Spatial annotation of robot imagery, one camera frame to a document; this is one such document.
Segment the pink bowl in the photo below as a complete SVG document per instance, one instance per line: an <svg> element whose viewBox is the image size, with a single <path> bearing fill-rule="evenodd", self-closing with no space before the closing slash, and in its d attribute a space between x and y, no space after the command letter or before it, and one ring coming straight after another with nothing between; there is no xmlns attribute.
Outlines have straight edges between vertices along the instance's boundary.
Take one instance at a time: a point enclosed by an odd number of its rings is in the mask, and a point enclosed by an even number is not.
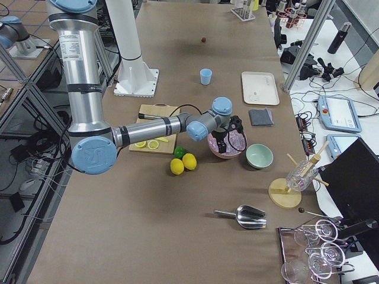
<svg viewBox="0 0 379 284"><path fill-rule="evenodd" d="M212 136L212 134L208 134L207 140L211 152L221 159L232 159L241 153L241 151L237 151L230 146L227 136L224 138L224 142L226 143L226 152L222 154L219 153L219 147L217 146L216 139ZM243 135L239 134L236 130L229 133L229 140L234 148L239 150L245 149L245 139L243 138Z"/></svg>

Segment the mint green bowl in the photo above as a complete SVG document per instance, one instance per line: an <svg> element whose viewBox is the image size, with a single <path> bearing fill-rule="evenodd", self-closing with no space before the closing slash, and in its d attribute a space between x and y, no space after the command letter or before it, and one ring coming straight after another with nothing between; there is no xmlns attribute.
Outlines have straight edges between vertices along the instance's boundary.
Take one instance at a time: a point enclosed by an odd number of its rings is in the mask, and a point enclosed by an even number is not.
<svg viewBox="0 0 379 284"><path fill-rule="evenodd" d="M268 167L274 161L272 151L262 144L252 144L246 150L246 158L249 165L256 169Z"/></svg>

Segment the white tray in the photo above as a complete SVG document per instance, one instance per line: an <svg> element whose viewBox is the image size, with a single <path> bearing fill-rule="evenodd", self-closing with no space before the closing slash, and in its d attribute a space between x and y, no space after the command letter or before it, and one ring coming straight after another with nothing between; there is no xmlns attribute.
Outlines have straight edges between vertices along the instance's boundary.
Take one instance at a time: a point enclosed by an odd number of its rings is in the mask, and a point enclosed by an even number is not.
<svg viewBox="0 0 379 284"><path fill-rule="evenodd" d="M272 73L242 72L243 100L251 105L278 105L279 96Z"/></svg>

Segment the black bottle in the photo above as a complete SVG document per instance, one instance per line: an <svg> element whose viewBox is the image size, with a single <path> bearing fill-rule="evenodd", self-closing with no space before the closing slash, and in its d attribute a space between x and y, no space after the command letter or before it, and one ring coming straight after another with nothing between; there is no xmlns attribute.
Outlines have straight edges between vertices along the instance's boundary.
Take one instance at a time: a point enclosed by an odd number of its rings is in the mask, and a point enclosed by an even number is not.
<svg viewBox="0 0 379 284"><path fill-rule="evenodd" d="M327 49L327 52L329 52L331 54L335 54L337 52L339 46L341 45L341 43L345 39L346 35L348 34L348 30L350 27L351 27L350 22L345 22L342 25L342 27L338 31L336 37L334 38L334 40L330 44L329 48Z"/></svg>

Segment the metal scoop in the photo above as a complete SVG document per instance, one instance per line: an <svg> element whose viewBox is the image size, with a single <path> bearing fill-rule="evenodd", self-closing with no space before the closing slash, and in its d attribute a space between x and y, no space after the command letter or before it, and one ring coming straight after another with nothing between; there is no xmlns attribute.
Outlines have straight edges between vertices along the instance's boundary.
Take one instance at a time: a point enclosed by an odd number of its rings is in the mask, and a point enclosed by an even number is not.
<svg viewBox="0 0 379 284"><path fill-rule="evenodd" d="M236 219L238 224L245 229L261 229L266 228L266 213L265 211L251 207L249 205L241 205L236 212L229 212L215 209L213 211L220 217Z"/></svg>

